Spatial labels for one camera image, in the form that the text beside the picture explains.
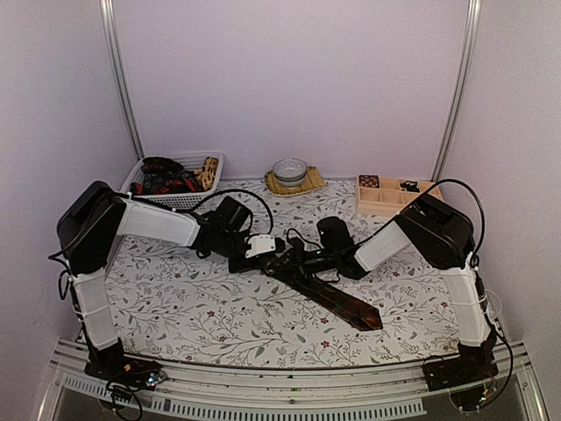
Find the brown green patterned tie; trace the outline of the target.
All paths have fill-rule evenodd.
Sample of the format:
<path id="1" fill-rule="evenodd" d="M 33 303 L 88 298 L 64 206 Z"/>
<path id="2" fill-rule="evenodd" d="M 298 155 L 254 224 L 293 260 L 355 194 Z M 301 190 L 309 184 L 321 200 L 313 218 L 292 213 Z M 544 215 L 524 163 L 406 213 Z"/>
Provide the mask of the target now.
<path id="1" fill-rule="evenodd" d="M 376 307 L 343 292 L 331 283 L 321 281 L 302 262 L 283 255 L 258 258 L 257 264 L 263 275 L 283 282 L 351 327 L 361 332 L 382 329 L 383 323 Z"/>

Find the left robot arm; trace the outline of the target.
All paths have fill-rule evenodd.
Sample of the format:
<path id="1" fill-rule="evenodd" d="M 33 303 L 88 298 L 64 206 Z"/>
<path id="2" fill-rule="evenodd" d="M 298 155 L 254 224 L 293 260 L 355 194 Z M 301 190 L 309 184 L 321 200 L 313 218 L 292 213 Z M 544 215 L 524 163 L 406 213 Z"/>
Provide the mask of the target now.
<path id="1" fill-rule="evenodd" d="M 281 243 L 271 232 L 252 232 L 252 212 L 233 193 L 219 193 L 219 205 L 201 213 L 196 206 L 176 209 L 95 181 L 60 217 L 56 225 L 59 249 L 47 258 L 61 264 L 68 277 L 65 290 L 84 330 L 89 369 L 121 381 L 131 370 L 159 367 L 126 357 L 114 327 L 106 277 L 120 239 L 159 241 L 190 249 L 199 258 L 217 254 L 241 263 L 280 251 Z"/>

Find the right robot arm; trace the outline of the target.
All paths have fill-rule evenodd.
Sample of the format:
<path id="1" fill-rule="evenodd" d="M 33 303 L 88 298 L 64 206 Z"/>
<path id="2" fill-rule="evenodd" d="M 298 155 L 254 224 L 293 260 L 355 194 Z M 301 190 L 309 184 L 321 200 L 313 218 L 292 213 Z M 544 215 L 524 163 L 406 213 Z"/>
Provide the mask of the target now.
<path id="1" fill-rule="evenodd" d="M 444 280 L 459 329 L 458 357 L 423 366 L 431 390 L 482 381 L 499 373 L 493 349 L 501 339 L 486 313 L 486 290 L 478 273 L 481 244 L 473 239 L 472 221 L 429 191 L 398 211 L 369 238 L 356 243 L 338 217 L 317 225 L 321 246 L 307 251 L 301 239 L 269 270 L 272 277 L 310 298 L 362 331 L 379 330 L 377 309 L 317 278 L 330 269 L 359 280 L 401 250 L 413 246 Z"/>

